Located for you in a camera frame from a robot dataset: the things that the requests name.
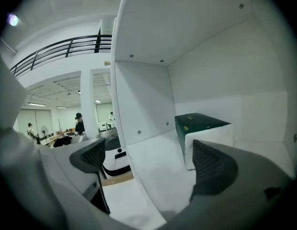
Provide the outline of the black balcony railing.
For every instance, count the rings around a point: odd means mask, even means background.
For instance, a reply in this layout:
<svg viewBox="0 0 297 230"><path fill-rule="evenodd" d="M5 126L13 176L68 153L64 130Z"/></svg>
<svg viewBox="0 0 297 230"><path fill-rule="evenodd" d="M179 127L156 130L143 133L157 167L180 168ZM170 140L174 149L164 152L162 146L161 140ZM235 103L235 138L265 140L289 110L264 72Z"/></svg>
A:
<svg viewBox="0 0 297 230"><path fill-rule="evenodd" d="M10 72L19 77L35 68L59 59L83 54L109 53L112 47L112 35L94 34L68 38L45 46L21 59Z"/></svg>

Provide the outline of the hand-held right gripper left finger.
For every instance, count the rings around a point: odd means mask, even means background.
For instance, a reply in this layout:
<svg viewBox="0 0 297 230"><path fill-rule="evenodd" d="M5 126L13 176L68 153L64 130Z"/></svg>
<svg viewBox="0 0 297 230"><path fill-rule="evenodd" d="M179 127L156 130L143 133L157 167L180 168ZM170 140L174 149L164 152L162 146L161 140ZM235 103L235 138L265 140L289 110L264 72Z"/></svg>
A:
<svg viewBox="0 0 297 230"><path fill-rule="evenodd" d="M134 179L142 195L151 202L131 172L101 179L104 147L104 139L93 139L66 147L40 149L45 173L63 207L69 230L138 230L110 217L104 186Z"/></svg>

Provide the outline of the white desk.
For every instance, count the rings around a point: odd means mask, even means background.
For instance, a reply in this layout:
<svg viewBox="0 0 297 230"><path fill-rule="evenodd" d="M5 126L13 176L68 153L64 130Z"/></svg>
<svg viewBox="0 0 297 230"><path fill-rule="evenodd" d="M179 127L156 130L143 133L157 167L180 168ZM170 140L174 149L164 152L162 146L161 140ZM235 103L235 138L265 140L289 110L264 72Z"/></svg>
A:
<svg viewBox="0 0 297 230"><path fill-rule="evenodd" d="M137 182L107 185L103 193L110 209L110 217L138 230L155 230L166 223L165 219L142 195Z"/></svg>

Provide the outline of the round ceiling light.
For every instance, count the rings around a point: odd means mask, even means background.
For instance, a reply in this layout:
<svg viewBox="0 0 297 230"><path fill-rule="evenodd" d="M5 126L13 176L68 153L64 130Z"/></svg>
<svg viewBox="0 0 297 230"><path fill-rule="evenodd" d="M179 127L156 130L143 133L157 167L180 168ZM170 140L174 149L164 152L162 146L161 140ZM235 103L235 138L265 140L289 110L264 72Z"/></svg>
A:
<svg viewBox="0 0 297 230"><path fill-rule="evenodd" d="M19 22L19 18L15 15L10 13L7 18L7 23L11 26L17 26Z"/></svg>

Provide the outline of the dark green tissues box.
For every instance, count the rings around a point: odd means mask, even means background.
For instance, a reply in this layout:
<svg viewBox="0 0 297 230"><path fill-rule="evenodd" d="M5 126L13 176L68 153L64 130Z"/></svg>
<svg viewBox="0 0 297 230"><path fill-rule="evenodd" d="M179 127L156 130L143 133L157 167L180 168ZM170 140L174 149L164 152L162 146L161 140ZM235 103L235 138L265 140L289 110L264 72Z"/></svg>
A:
<svg viewBox="0 0 297 230"><path fill-rule="evenodd" d="M200 113L178 115L175 127L186 170L194 170L193 141L233 145L233 124Z"/></svg>

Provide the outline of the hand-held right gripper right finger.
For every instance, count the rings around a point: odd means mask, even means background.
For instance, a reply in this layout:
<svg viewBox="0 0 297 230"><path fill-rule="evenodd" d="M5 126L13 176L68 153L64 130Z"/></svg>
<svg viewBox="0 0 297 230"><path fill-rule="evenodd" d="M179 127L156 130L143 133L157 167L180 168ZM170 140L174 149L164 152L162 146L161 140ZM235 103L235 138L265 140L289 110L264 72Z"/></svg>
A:
<svg viewBox="0 0 297 230"><path fill-rule="evenodd" d="M268 158L218 143L195 140L192 161L189 205L162 230L251 230L292 182Z"/></svg>

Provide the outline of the white shelf cabinet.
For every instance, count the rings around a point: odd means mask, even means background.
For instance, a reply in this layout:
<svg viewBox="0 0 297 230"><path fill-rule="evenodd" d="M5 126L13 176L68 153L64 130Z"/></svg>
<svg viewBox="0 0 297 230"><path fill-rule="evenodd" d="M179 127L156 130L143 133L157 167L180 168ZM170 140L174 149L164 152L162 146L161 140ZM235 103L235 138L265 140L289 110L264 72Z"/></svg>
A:
<svg viewBox="0 0 297 230"><path fill-rule="evenodd" d="M232 123L231 147L291 177L265 217L281 210L297 181L297 38L273 0L121 0L111 81L120 142L164 225L195 184L175 127L191 113Z"/></svg>

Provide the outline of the white black-trimmed robot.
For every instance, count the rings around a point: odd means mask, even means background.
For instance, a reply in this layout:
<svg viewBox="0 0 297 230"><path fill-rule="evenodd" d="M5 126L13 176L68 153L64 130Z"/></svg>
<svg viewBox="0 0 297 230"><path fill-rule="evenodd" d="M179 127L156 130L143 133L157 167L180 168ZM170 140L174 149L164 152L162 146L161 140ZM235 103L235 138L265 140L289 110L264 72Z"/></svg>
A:
<svg viewBox="0 0 297 230"><path fill-rule="evenodd" d="M105 159L102 167L104 179L110 179L131 171L126 149L121 147L116 129L103 131L97 138L105 139Z"/></svg>

